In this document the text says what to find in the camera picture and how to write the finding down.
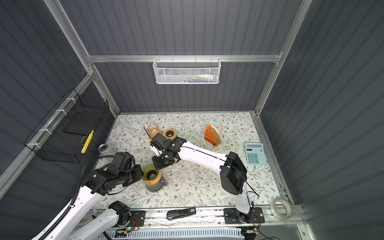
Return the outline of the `green glass dripper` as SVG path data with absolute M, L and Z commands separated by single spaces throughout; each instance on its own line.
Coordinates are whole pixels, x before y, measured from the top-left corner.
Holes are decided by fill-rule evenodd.
M 142 179 L 144 181 L 152 181 L 156 179 L 156 177 L 159 174 L 159 170 L 156 168 L 156 166 L 153 163 L 147 163 L 143 165 L 142 172 L 143 172 Z

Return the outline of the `grey glass pitcher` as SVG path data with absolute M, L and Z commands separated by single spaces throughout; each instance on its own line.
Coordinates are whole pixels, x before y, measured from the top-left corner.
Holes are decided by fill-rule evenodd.
M 146 184 L 146 188 L 150 192 L 157 192 L 167 185 L 168 185 L 168 183 L 165 180 L 160 180 L 159 182 L 157 182 L 153 185 Z

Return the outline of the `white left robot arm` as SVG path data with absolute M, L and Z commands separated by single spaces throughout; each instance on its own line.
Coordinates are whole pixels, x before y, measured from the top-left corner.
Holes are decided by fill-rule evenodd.
M 73 232 L 85 214 L 102 198 L 92 194 L 88 187 L 81 187 L 75 202 L 65 208 L 35 237 L 34 240 L 94 240 L 102 232 L 115 226 L 127 227 L 133 222 L 128 206 L 121 202 L 114 203 L 99 217 Z

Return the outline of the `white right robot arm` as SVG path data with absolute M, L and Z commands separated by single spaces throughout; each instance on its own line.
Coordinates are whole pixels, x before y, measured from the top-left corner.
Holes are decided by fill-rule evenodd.
M 152 161 L 158 170 L 179 161 L 188 161 L 215 172 L 222 188 L 234 196 L 239 221 L 250 222 L 253 204 L 248 189 L 251 187 L 247 182 L 247 168 L 236 153 L 219 154 L 197 147 L 185 139 L 176 137 L 171 140 L 159 134 L 151 140 L 150 146 L 155 153 Z

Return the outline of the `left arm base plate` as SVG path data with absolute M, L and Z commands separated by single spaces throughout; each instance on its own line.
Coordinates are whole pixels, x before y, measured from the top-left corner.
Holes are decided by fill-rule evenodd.
M 117 212 L 118 222 L 112 228 L 143 227 L 145 223 L 145 211 Z

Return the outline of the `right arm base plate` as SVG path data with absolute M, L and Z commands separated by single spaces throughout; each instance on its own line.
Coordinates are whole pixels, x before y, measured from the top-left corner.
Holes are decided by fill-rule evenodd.
M 227 225 L 234 224 L 263 224 L 265 223 L 264 214 L 261 208 L 251 207 L 248 214 L 239 212 L 236 208 L 225 208 L 224 218 Z

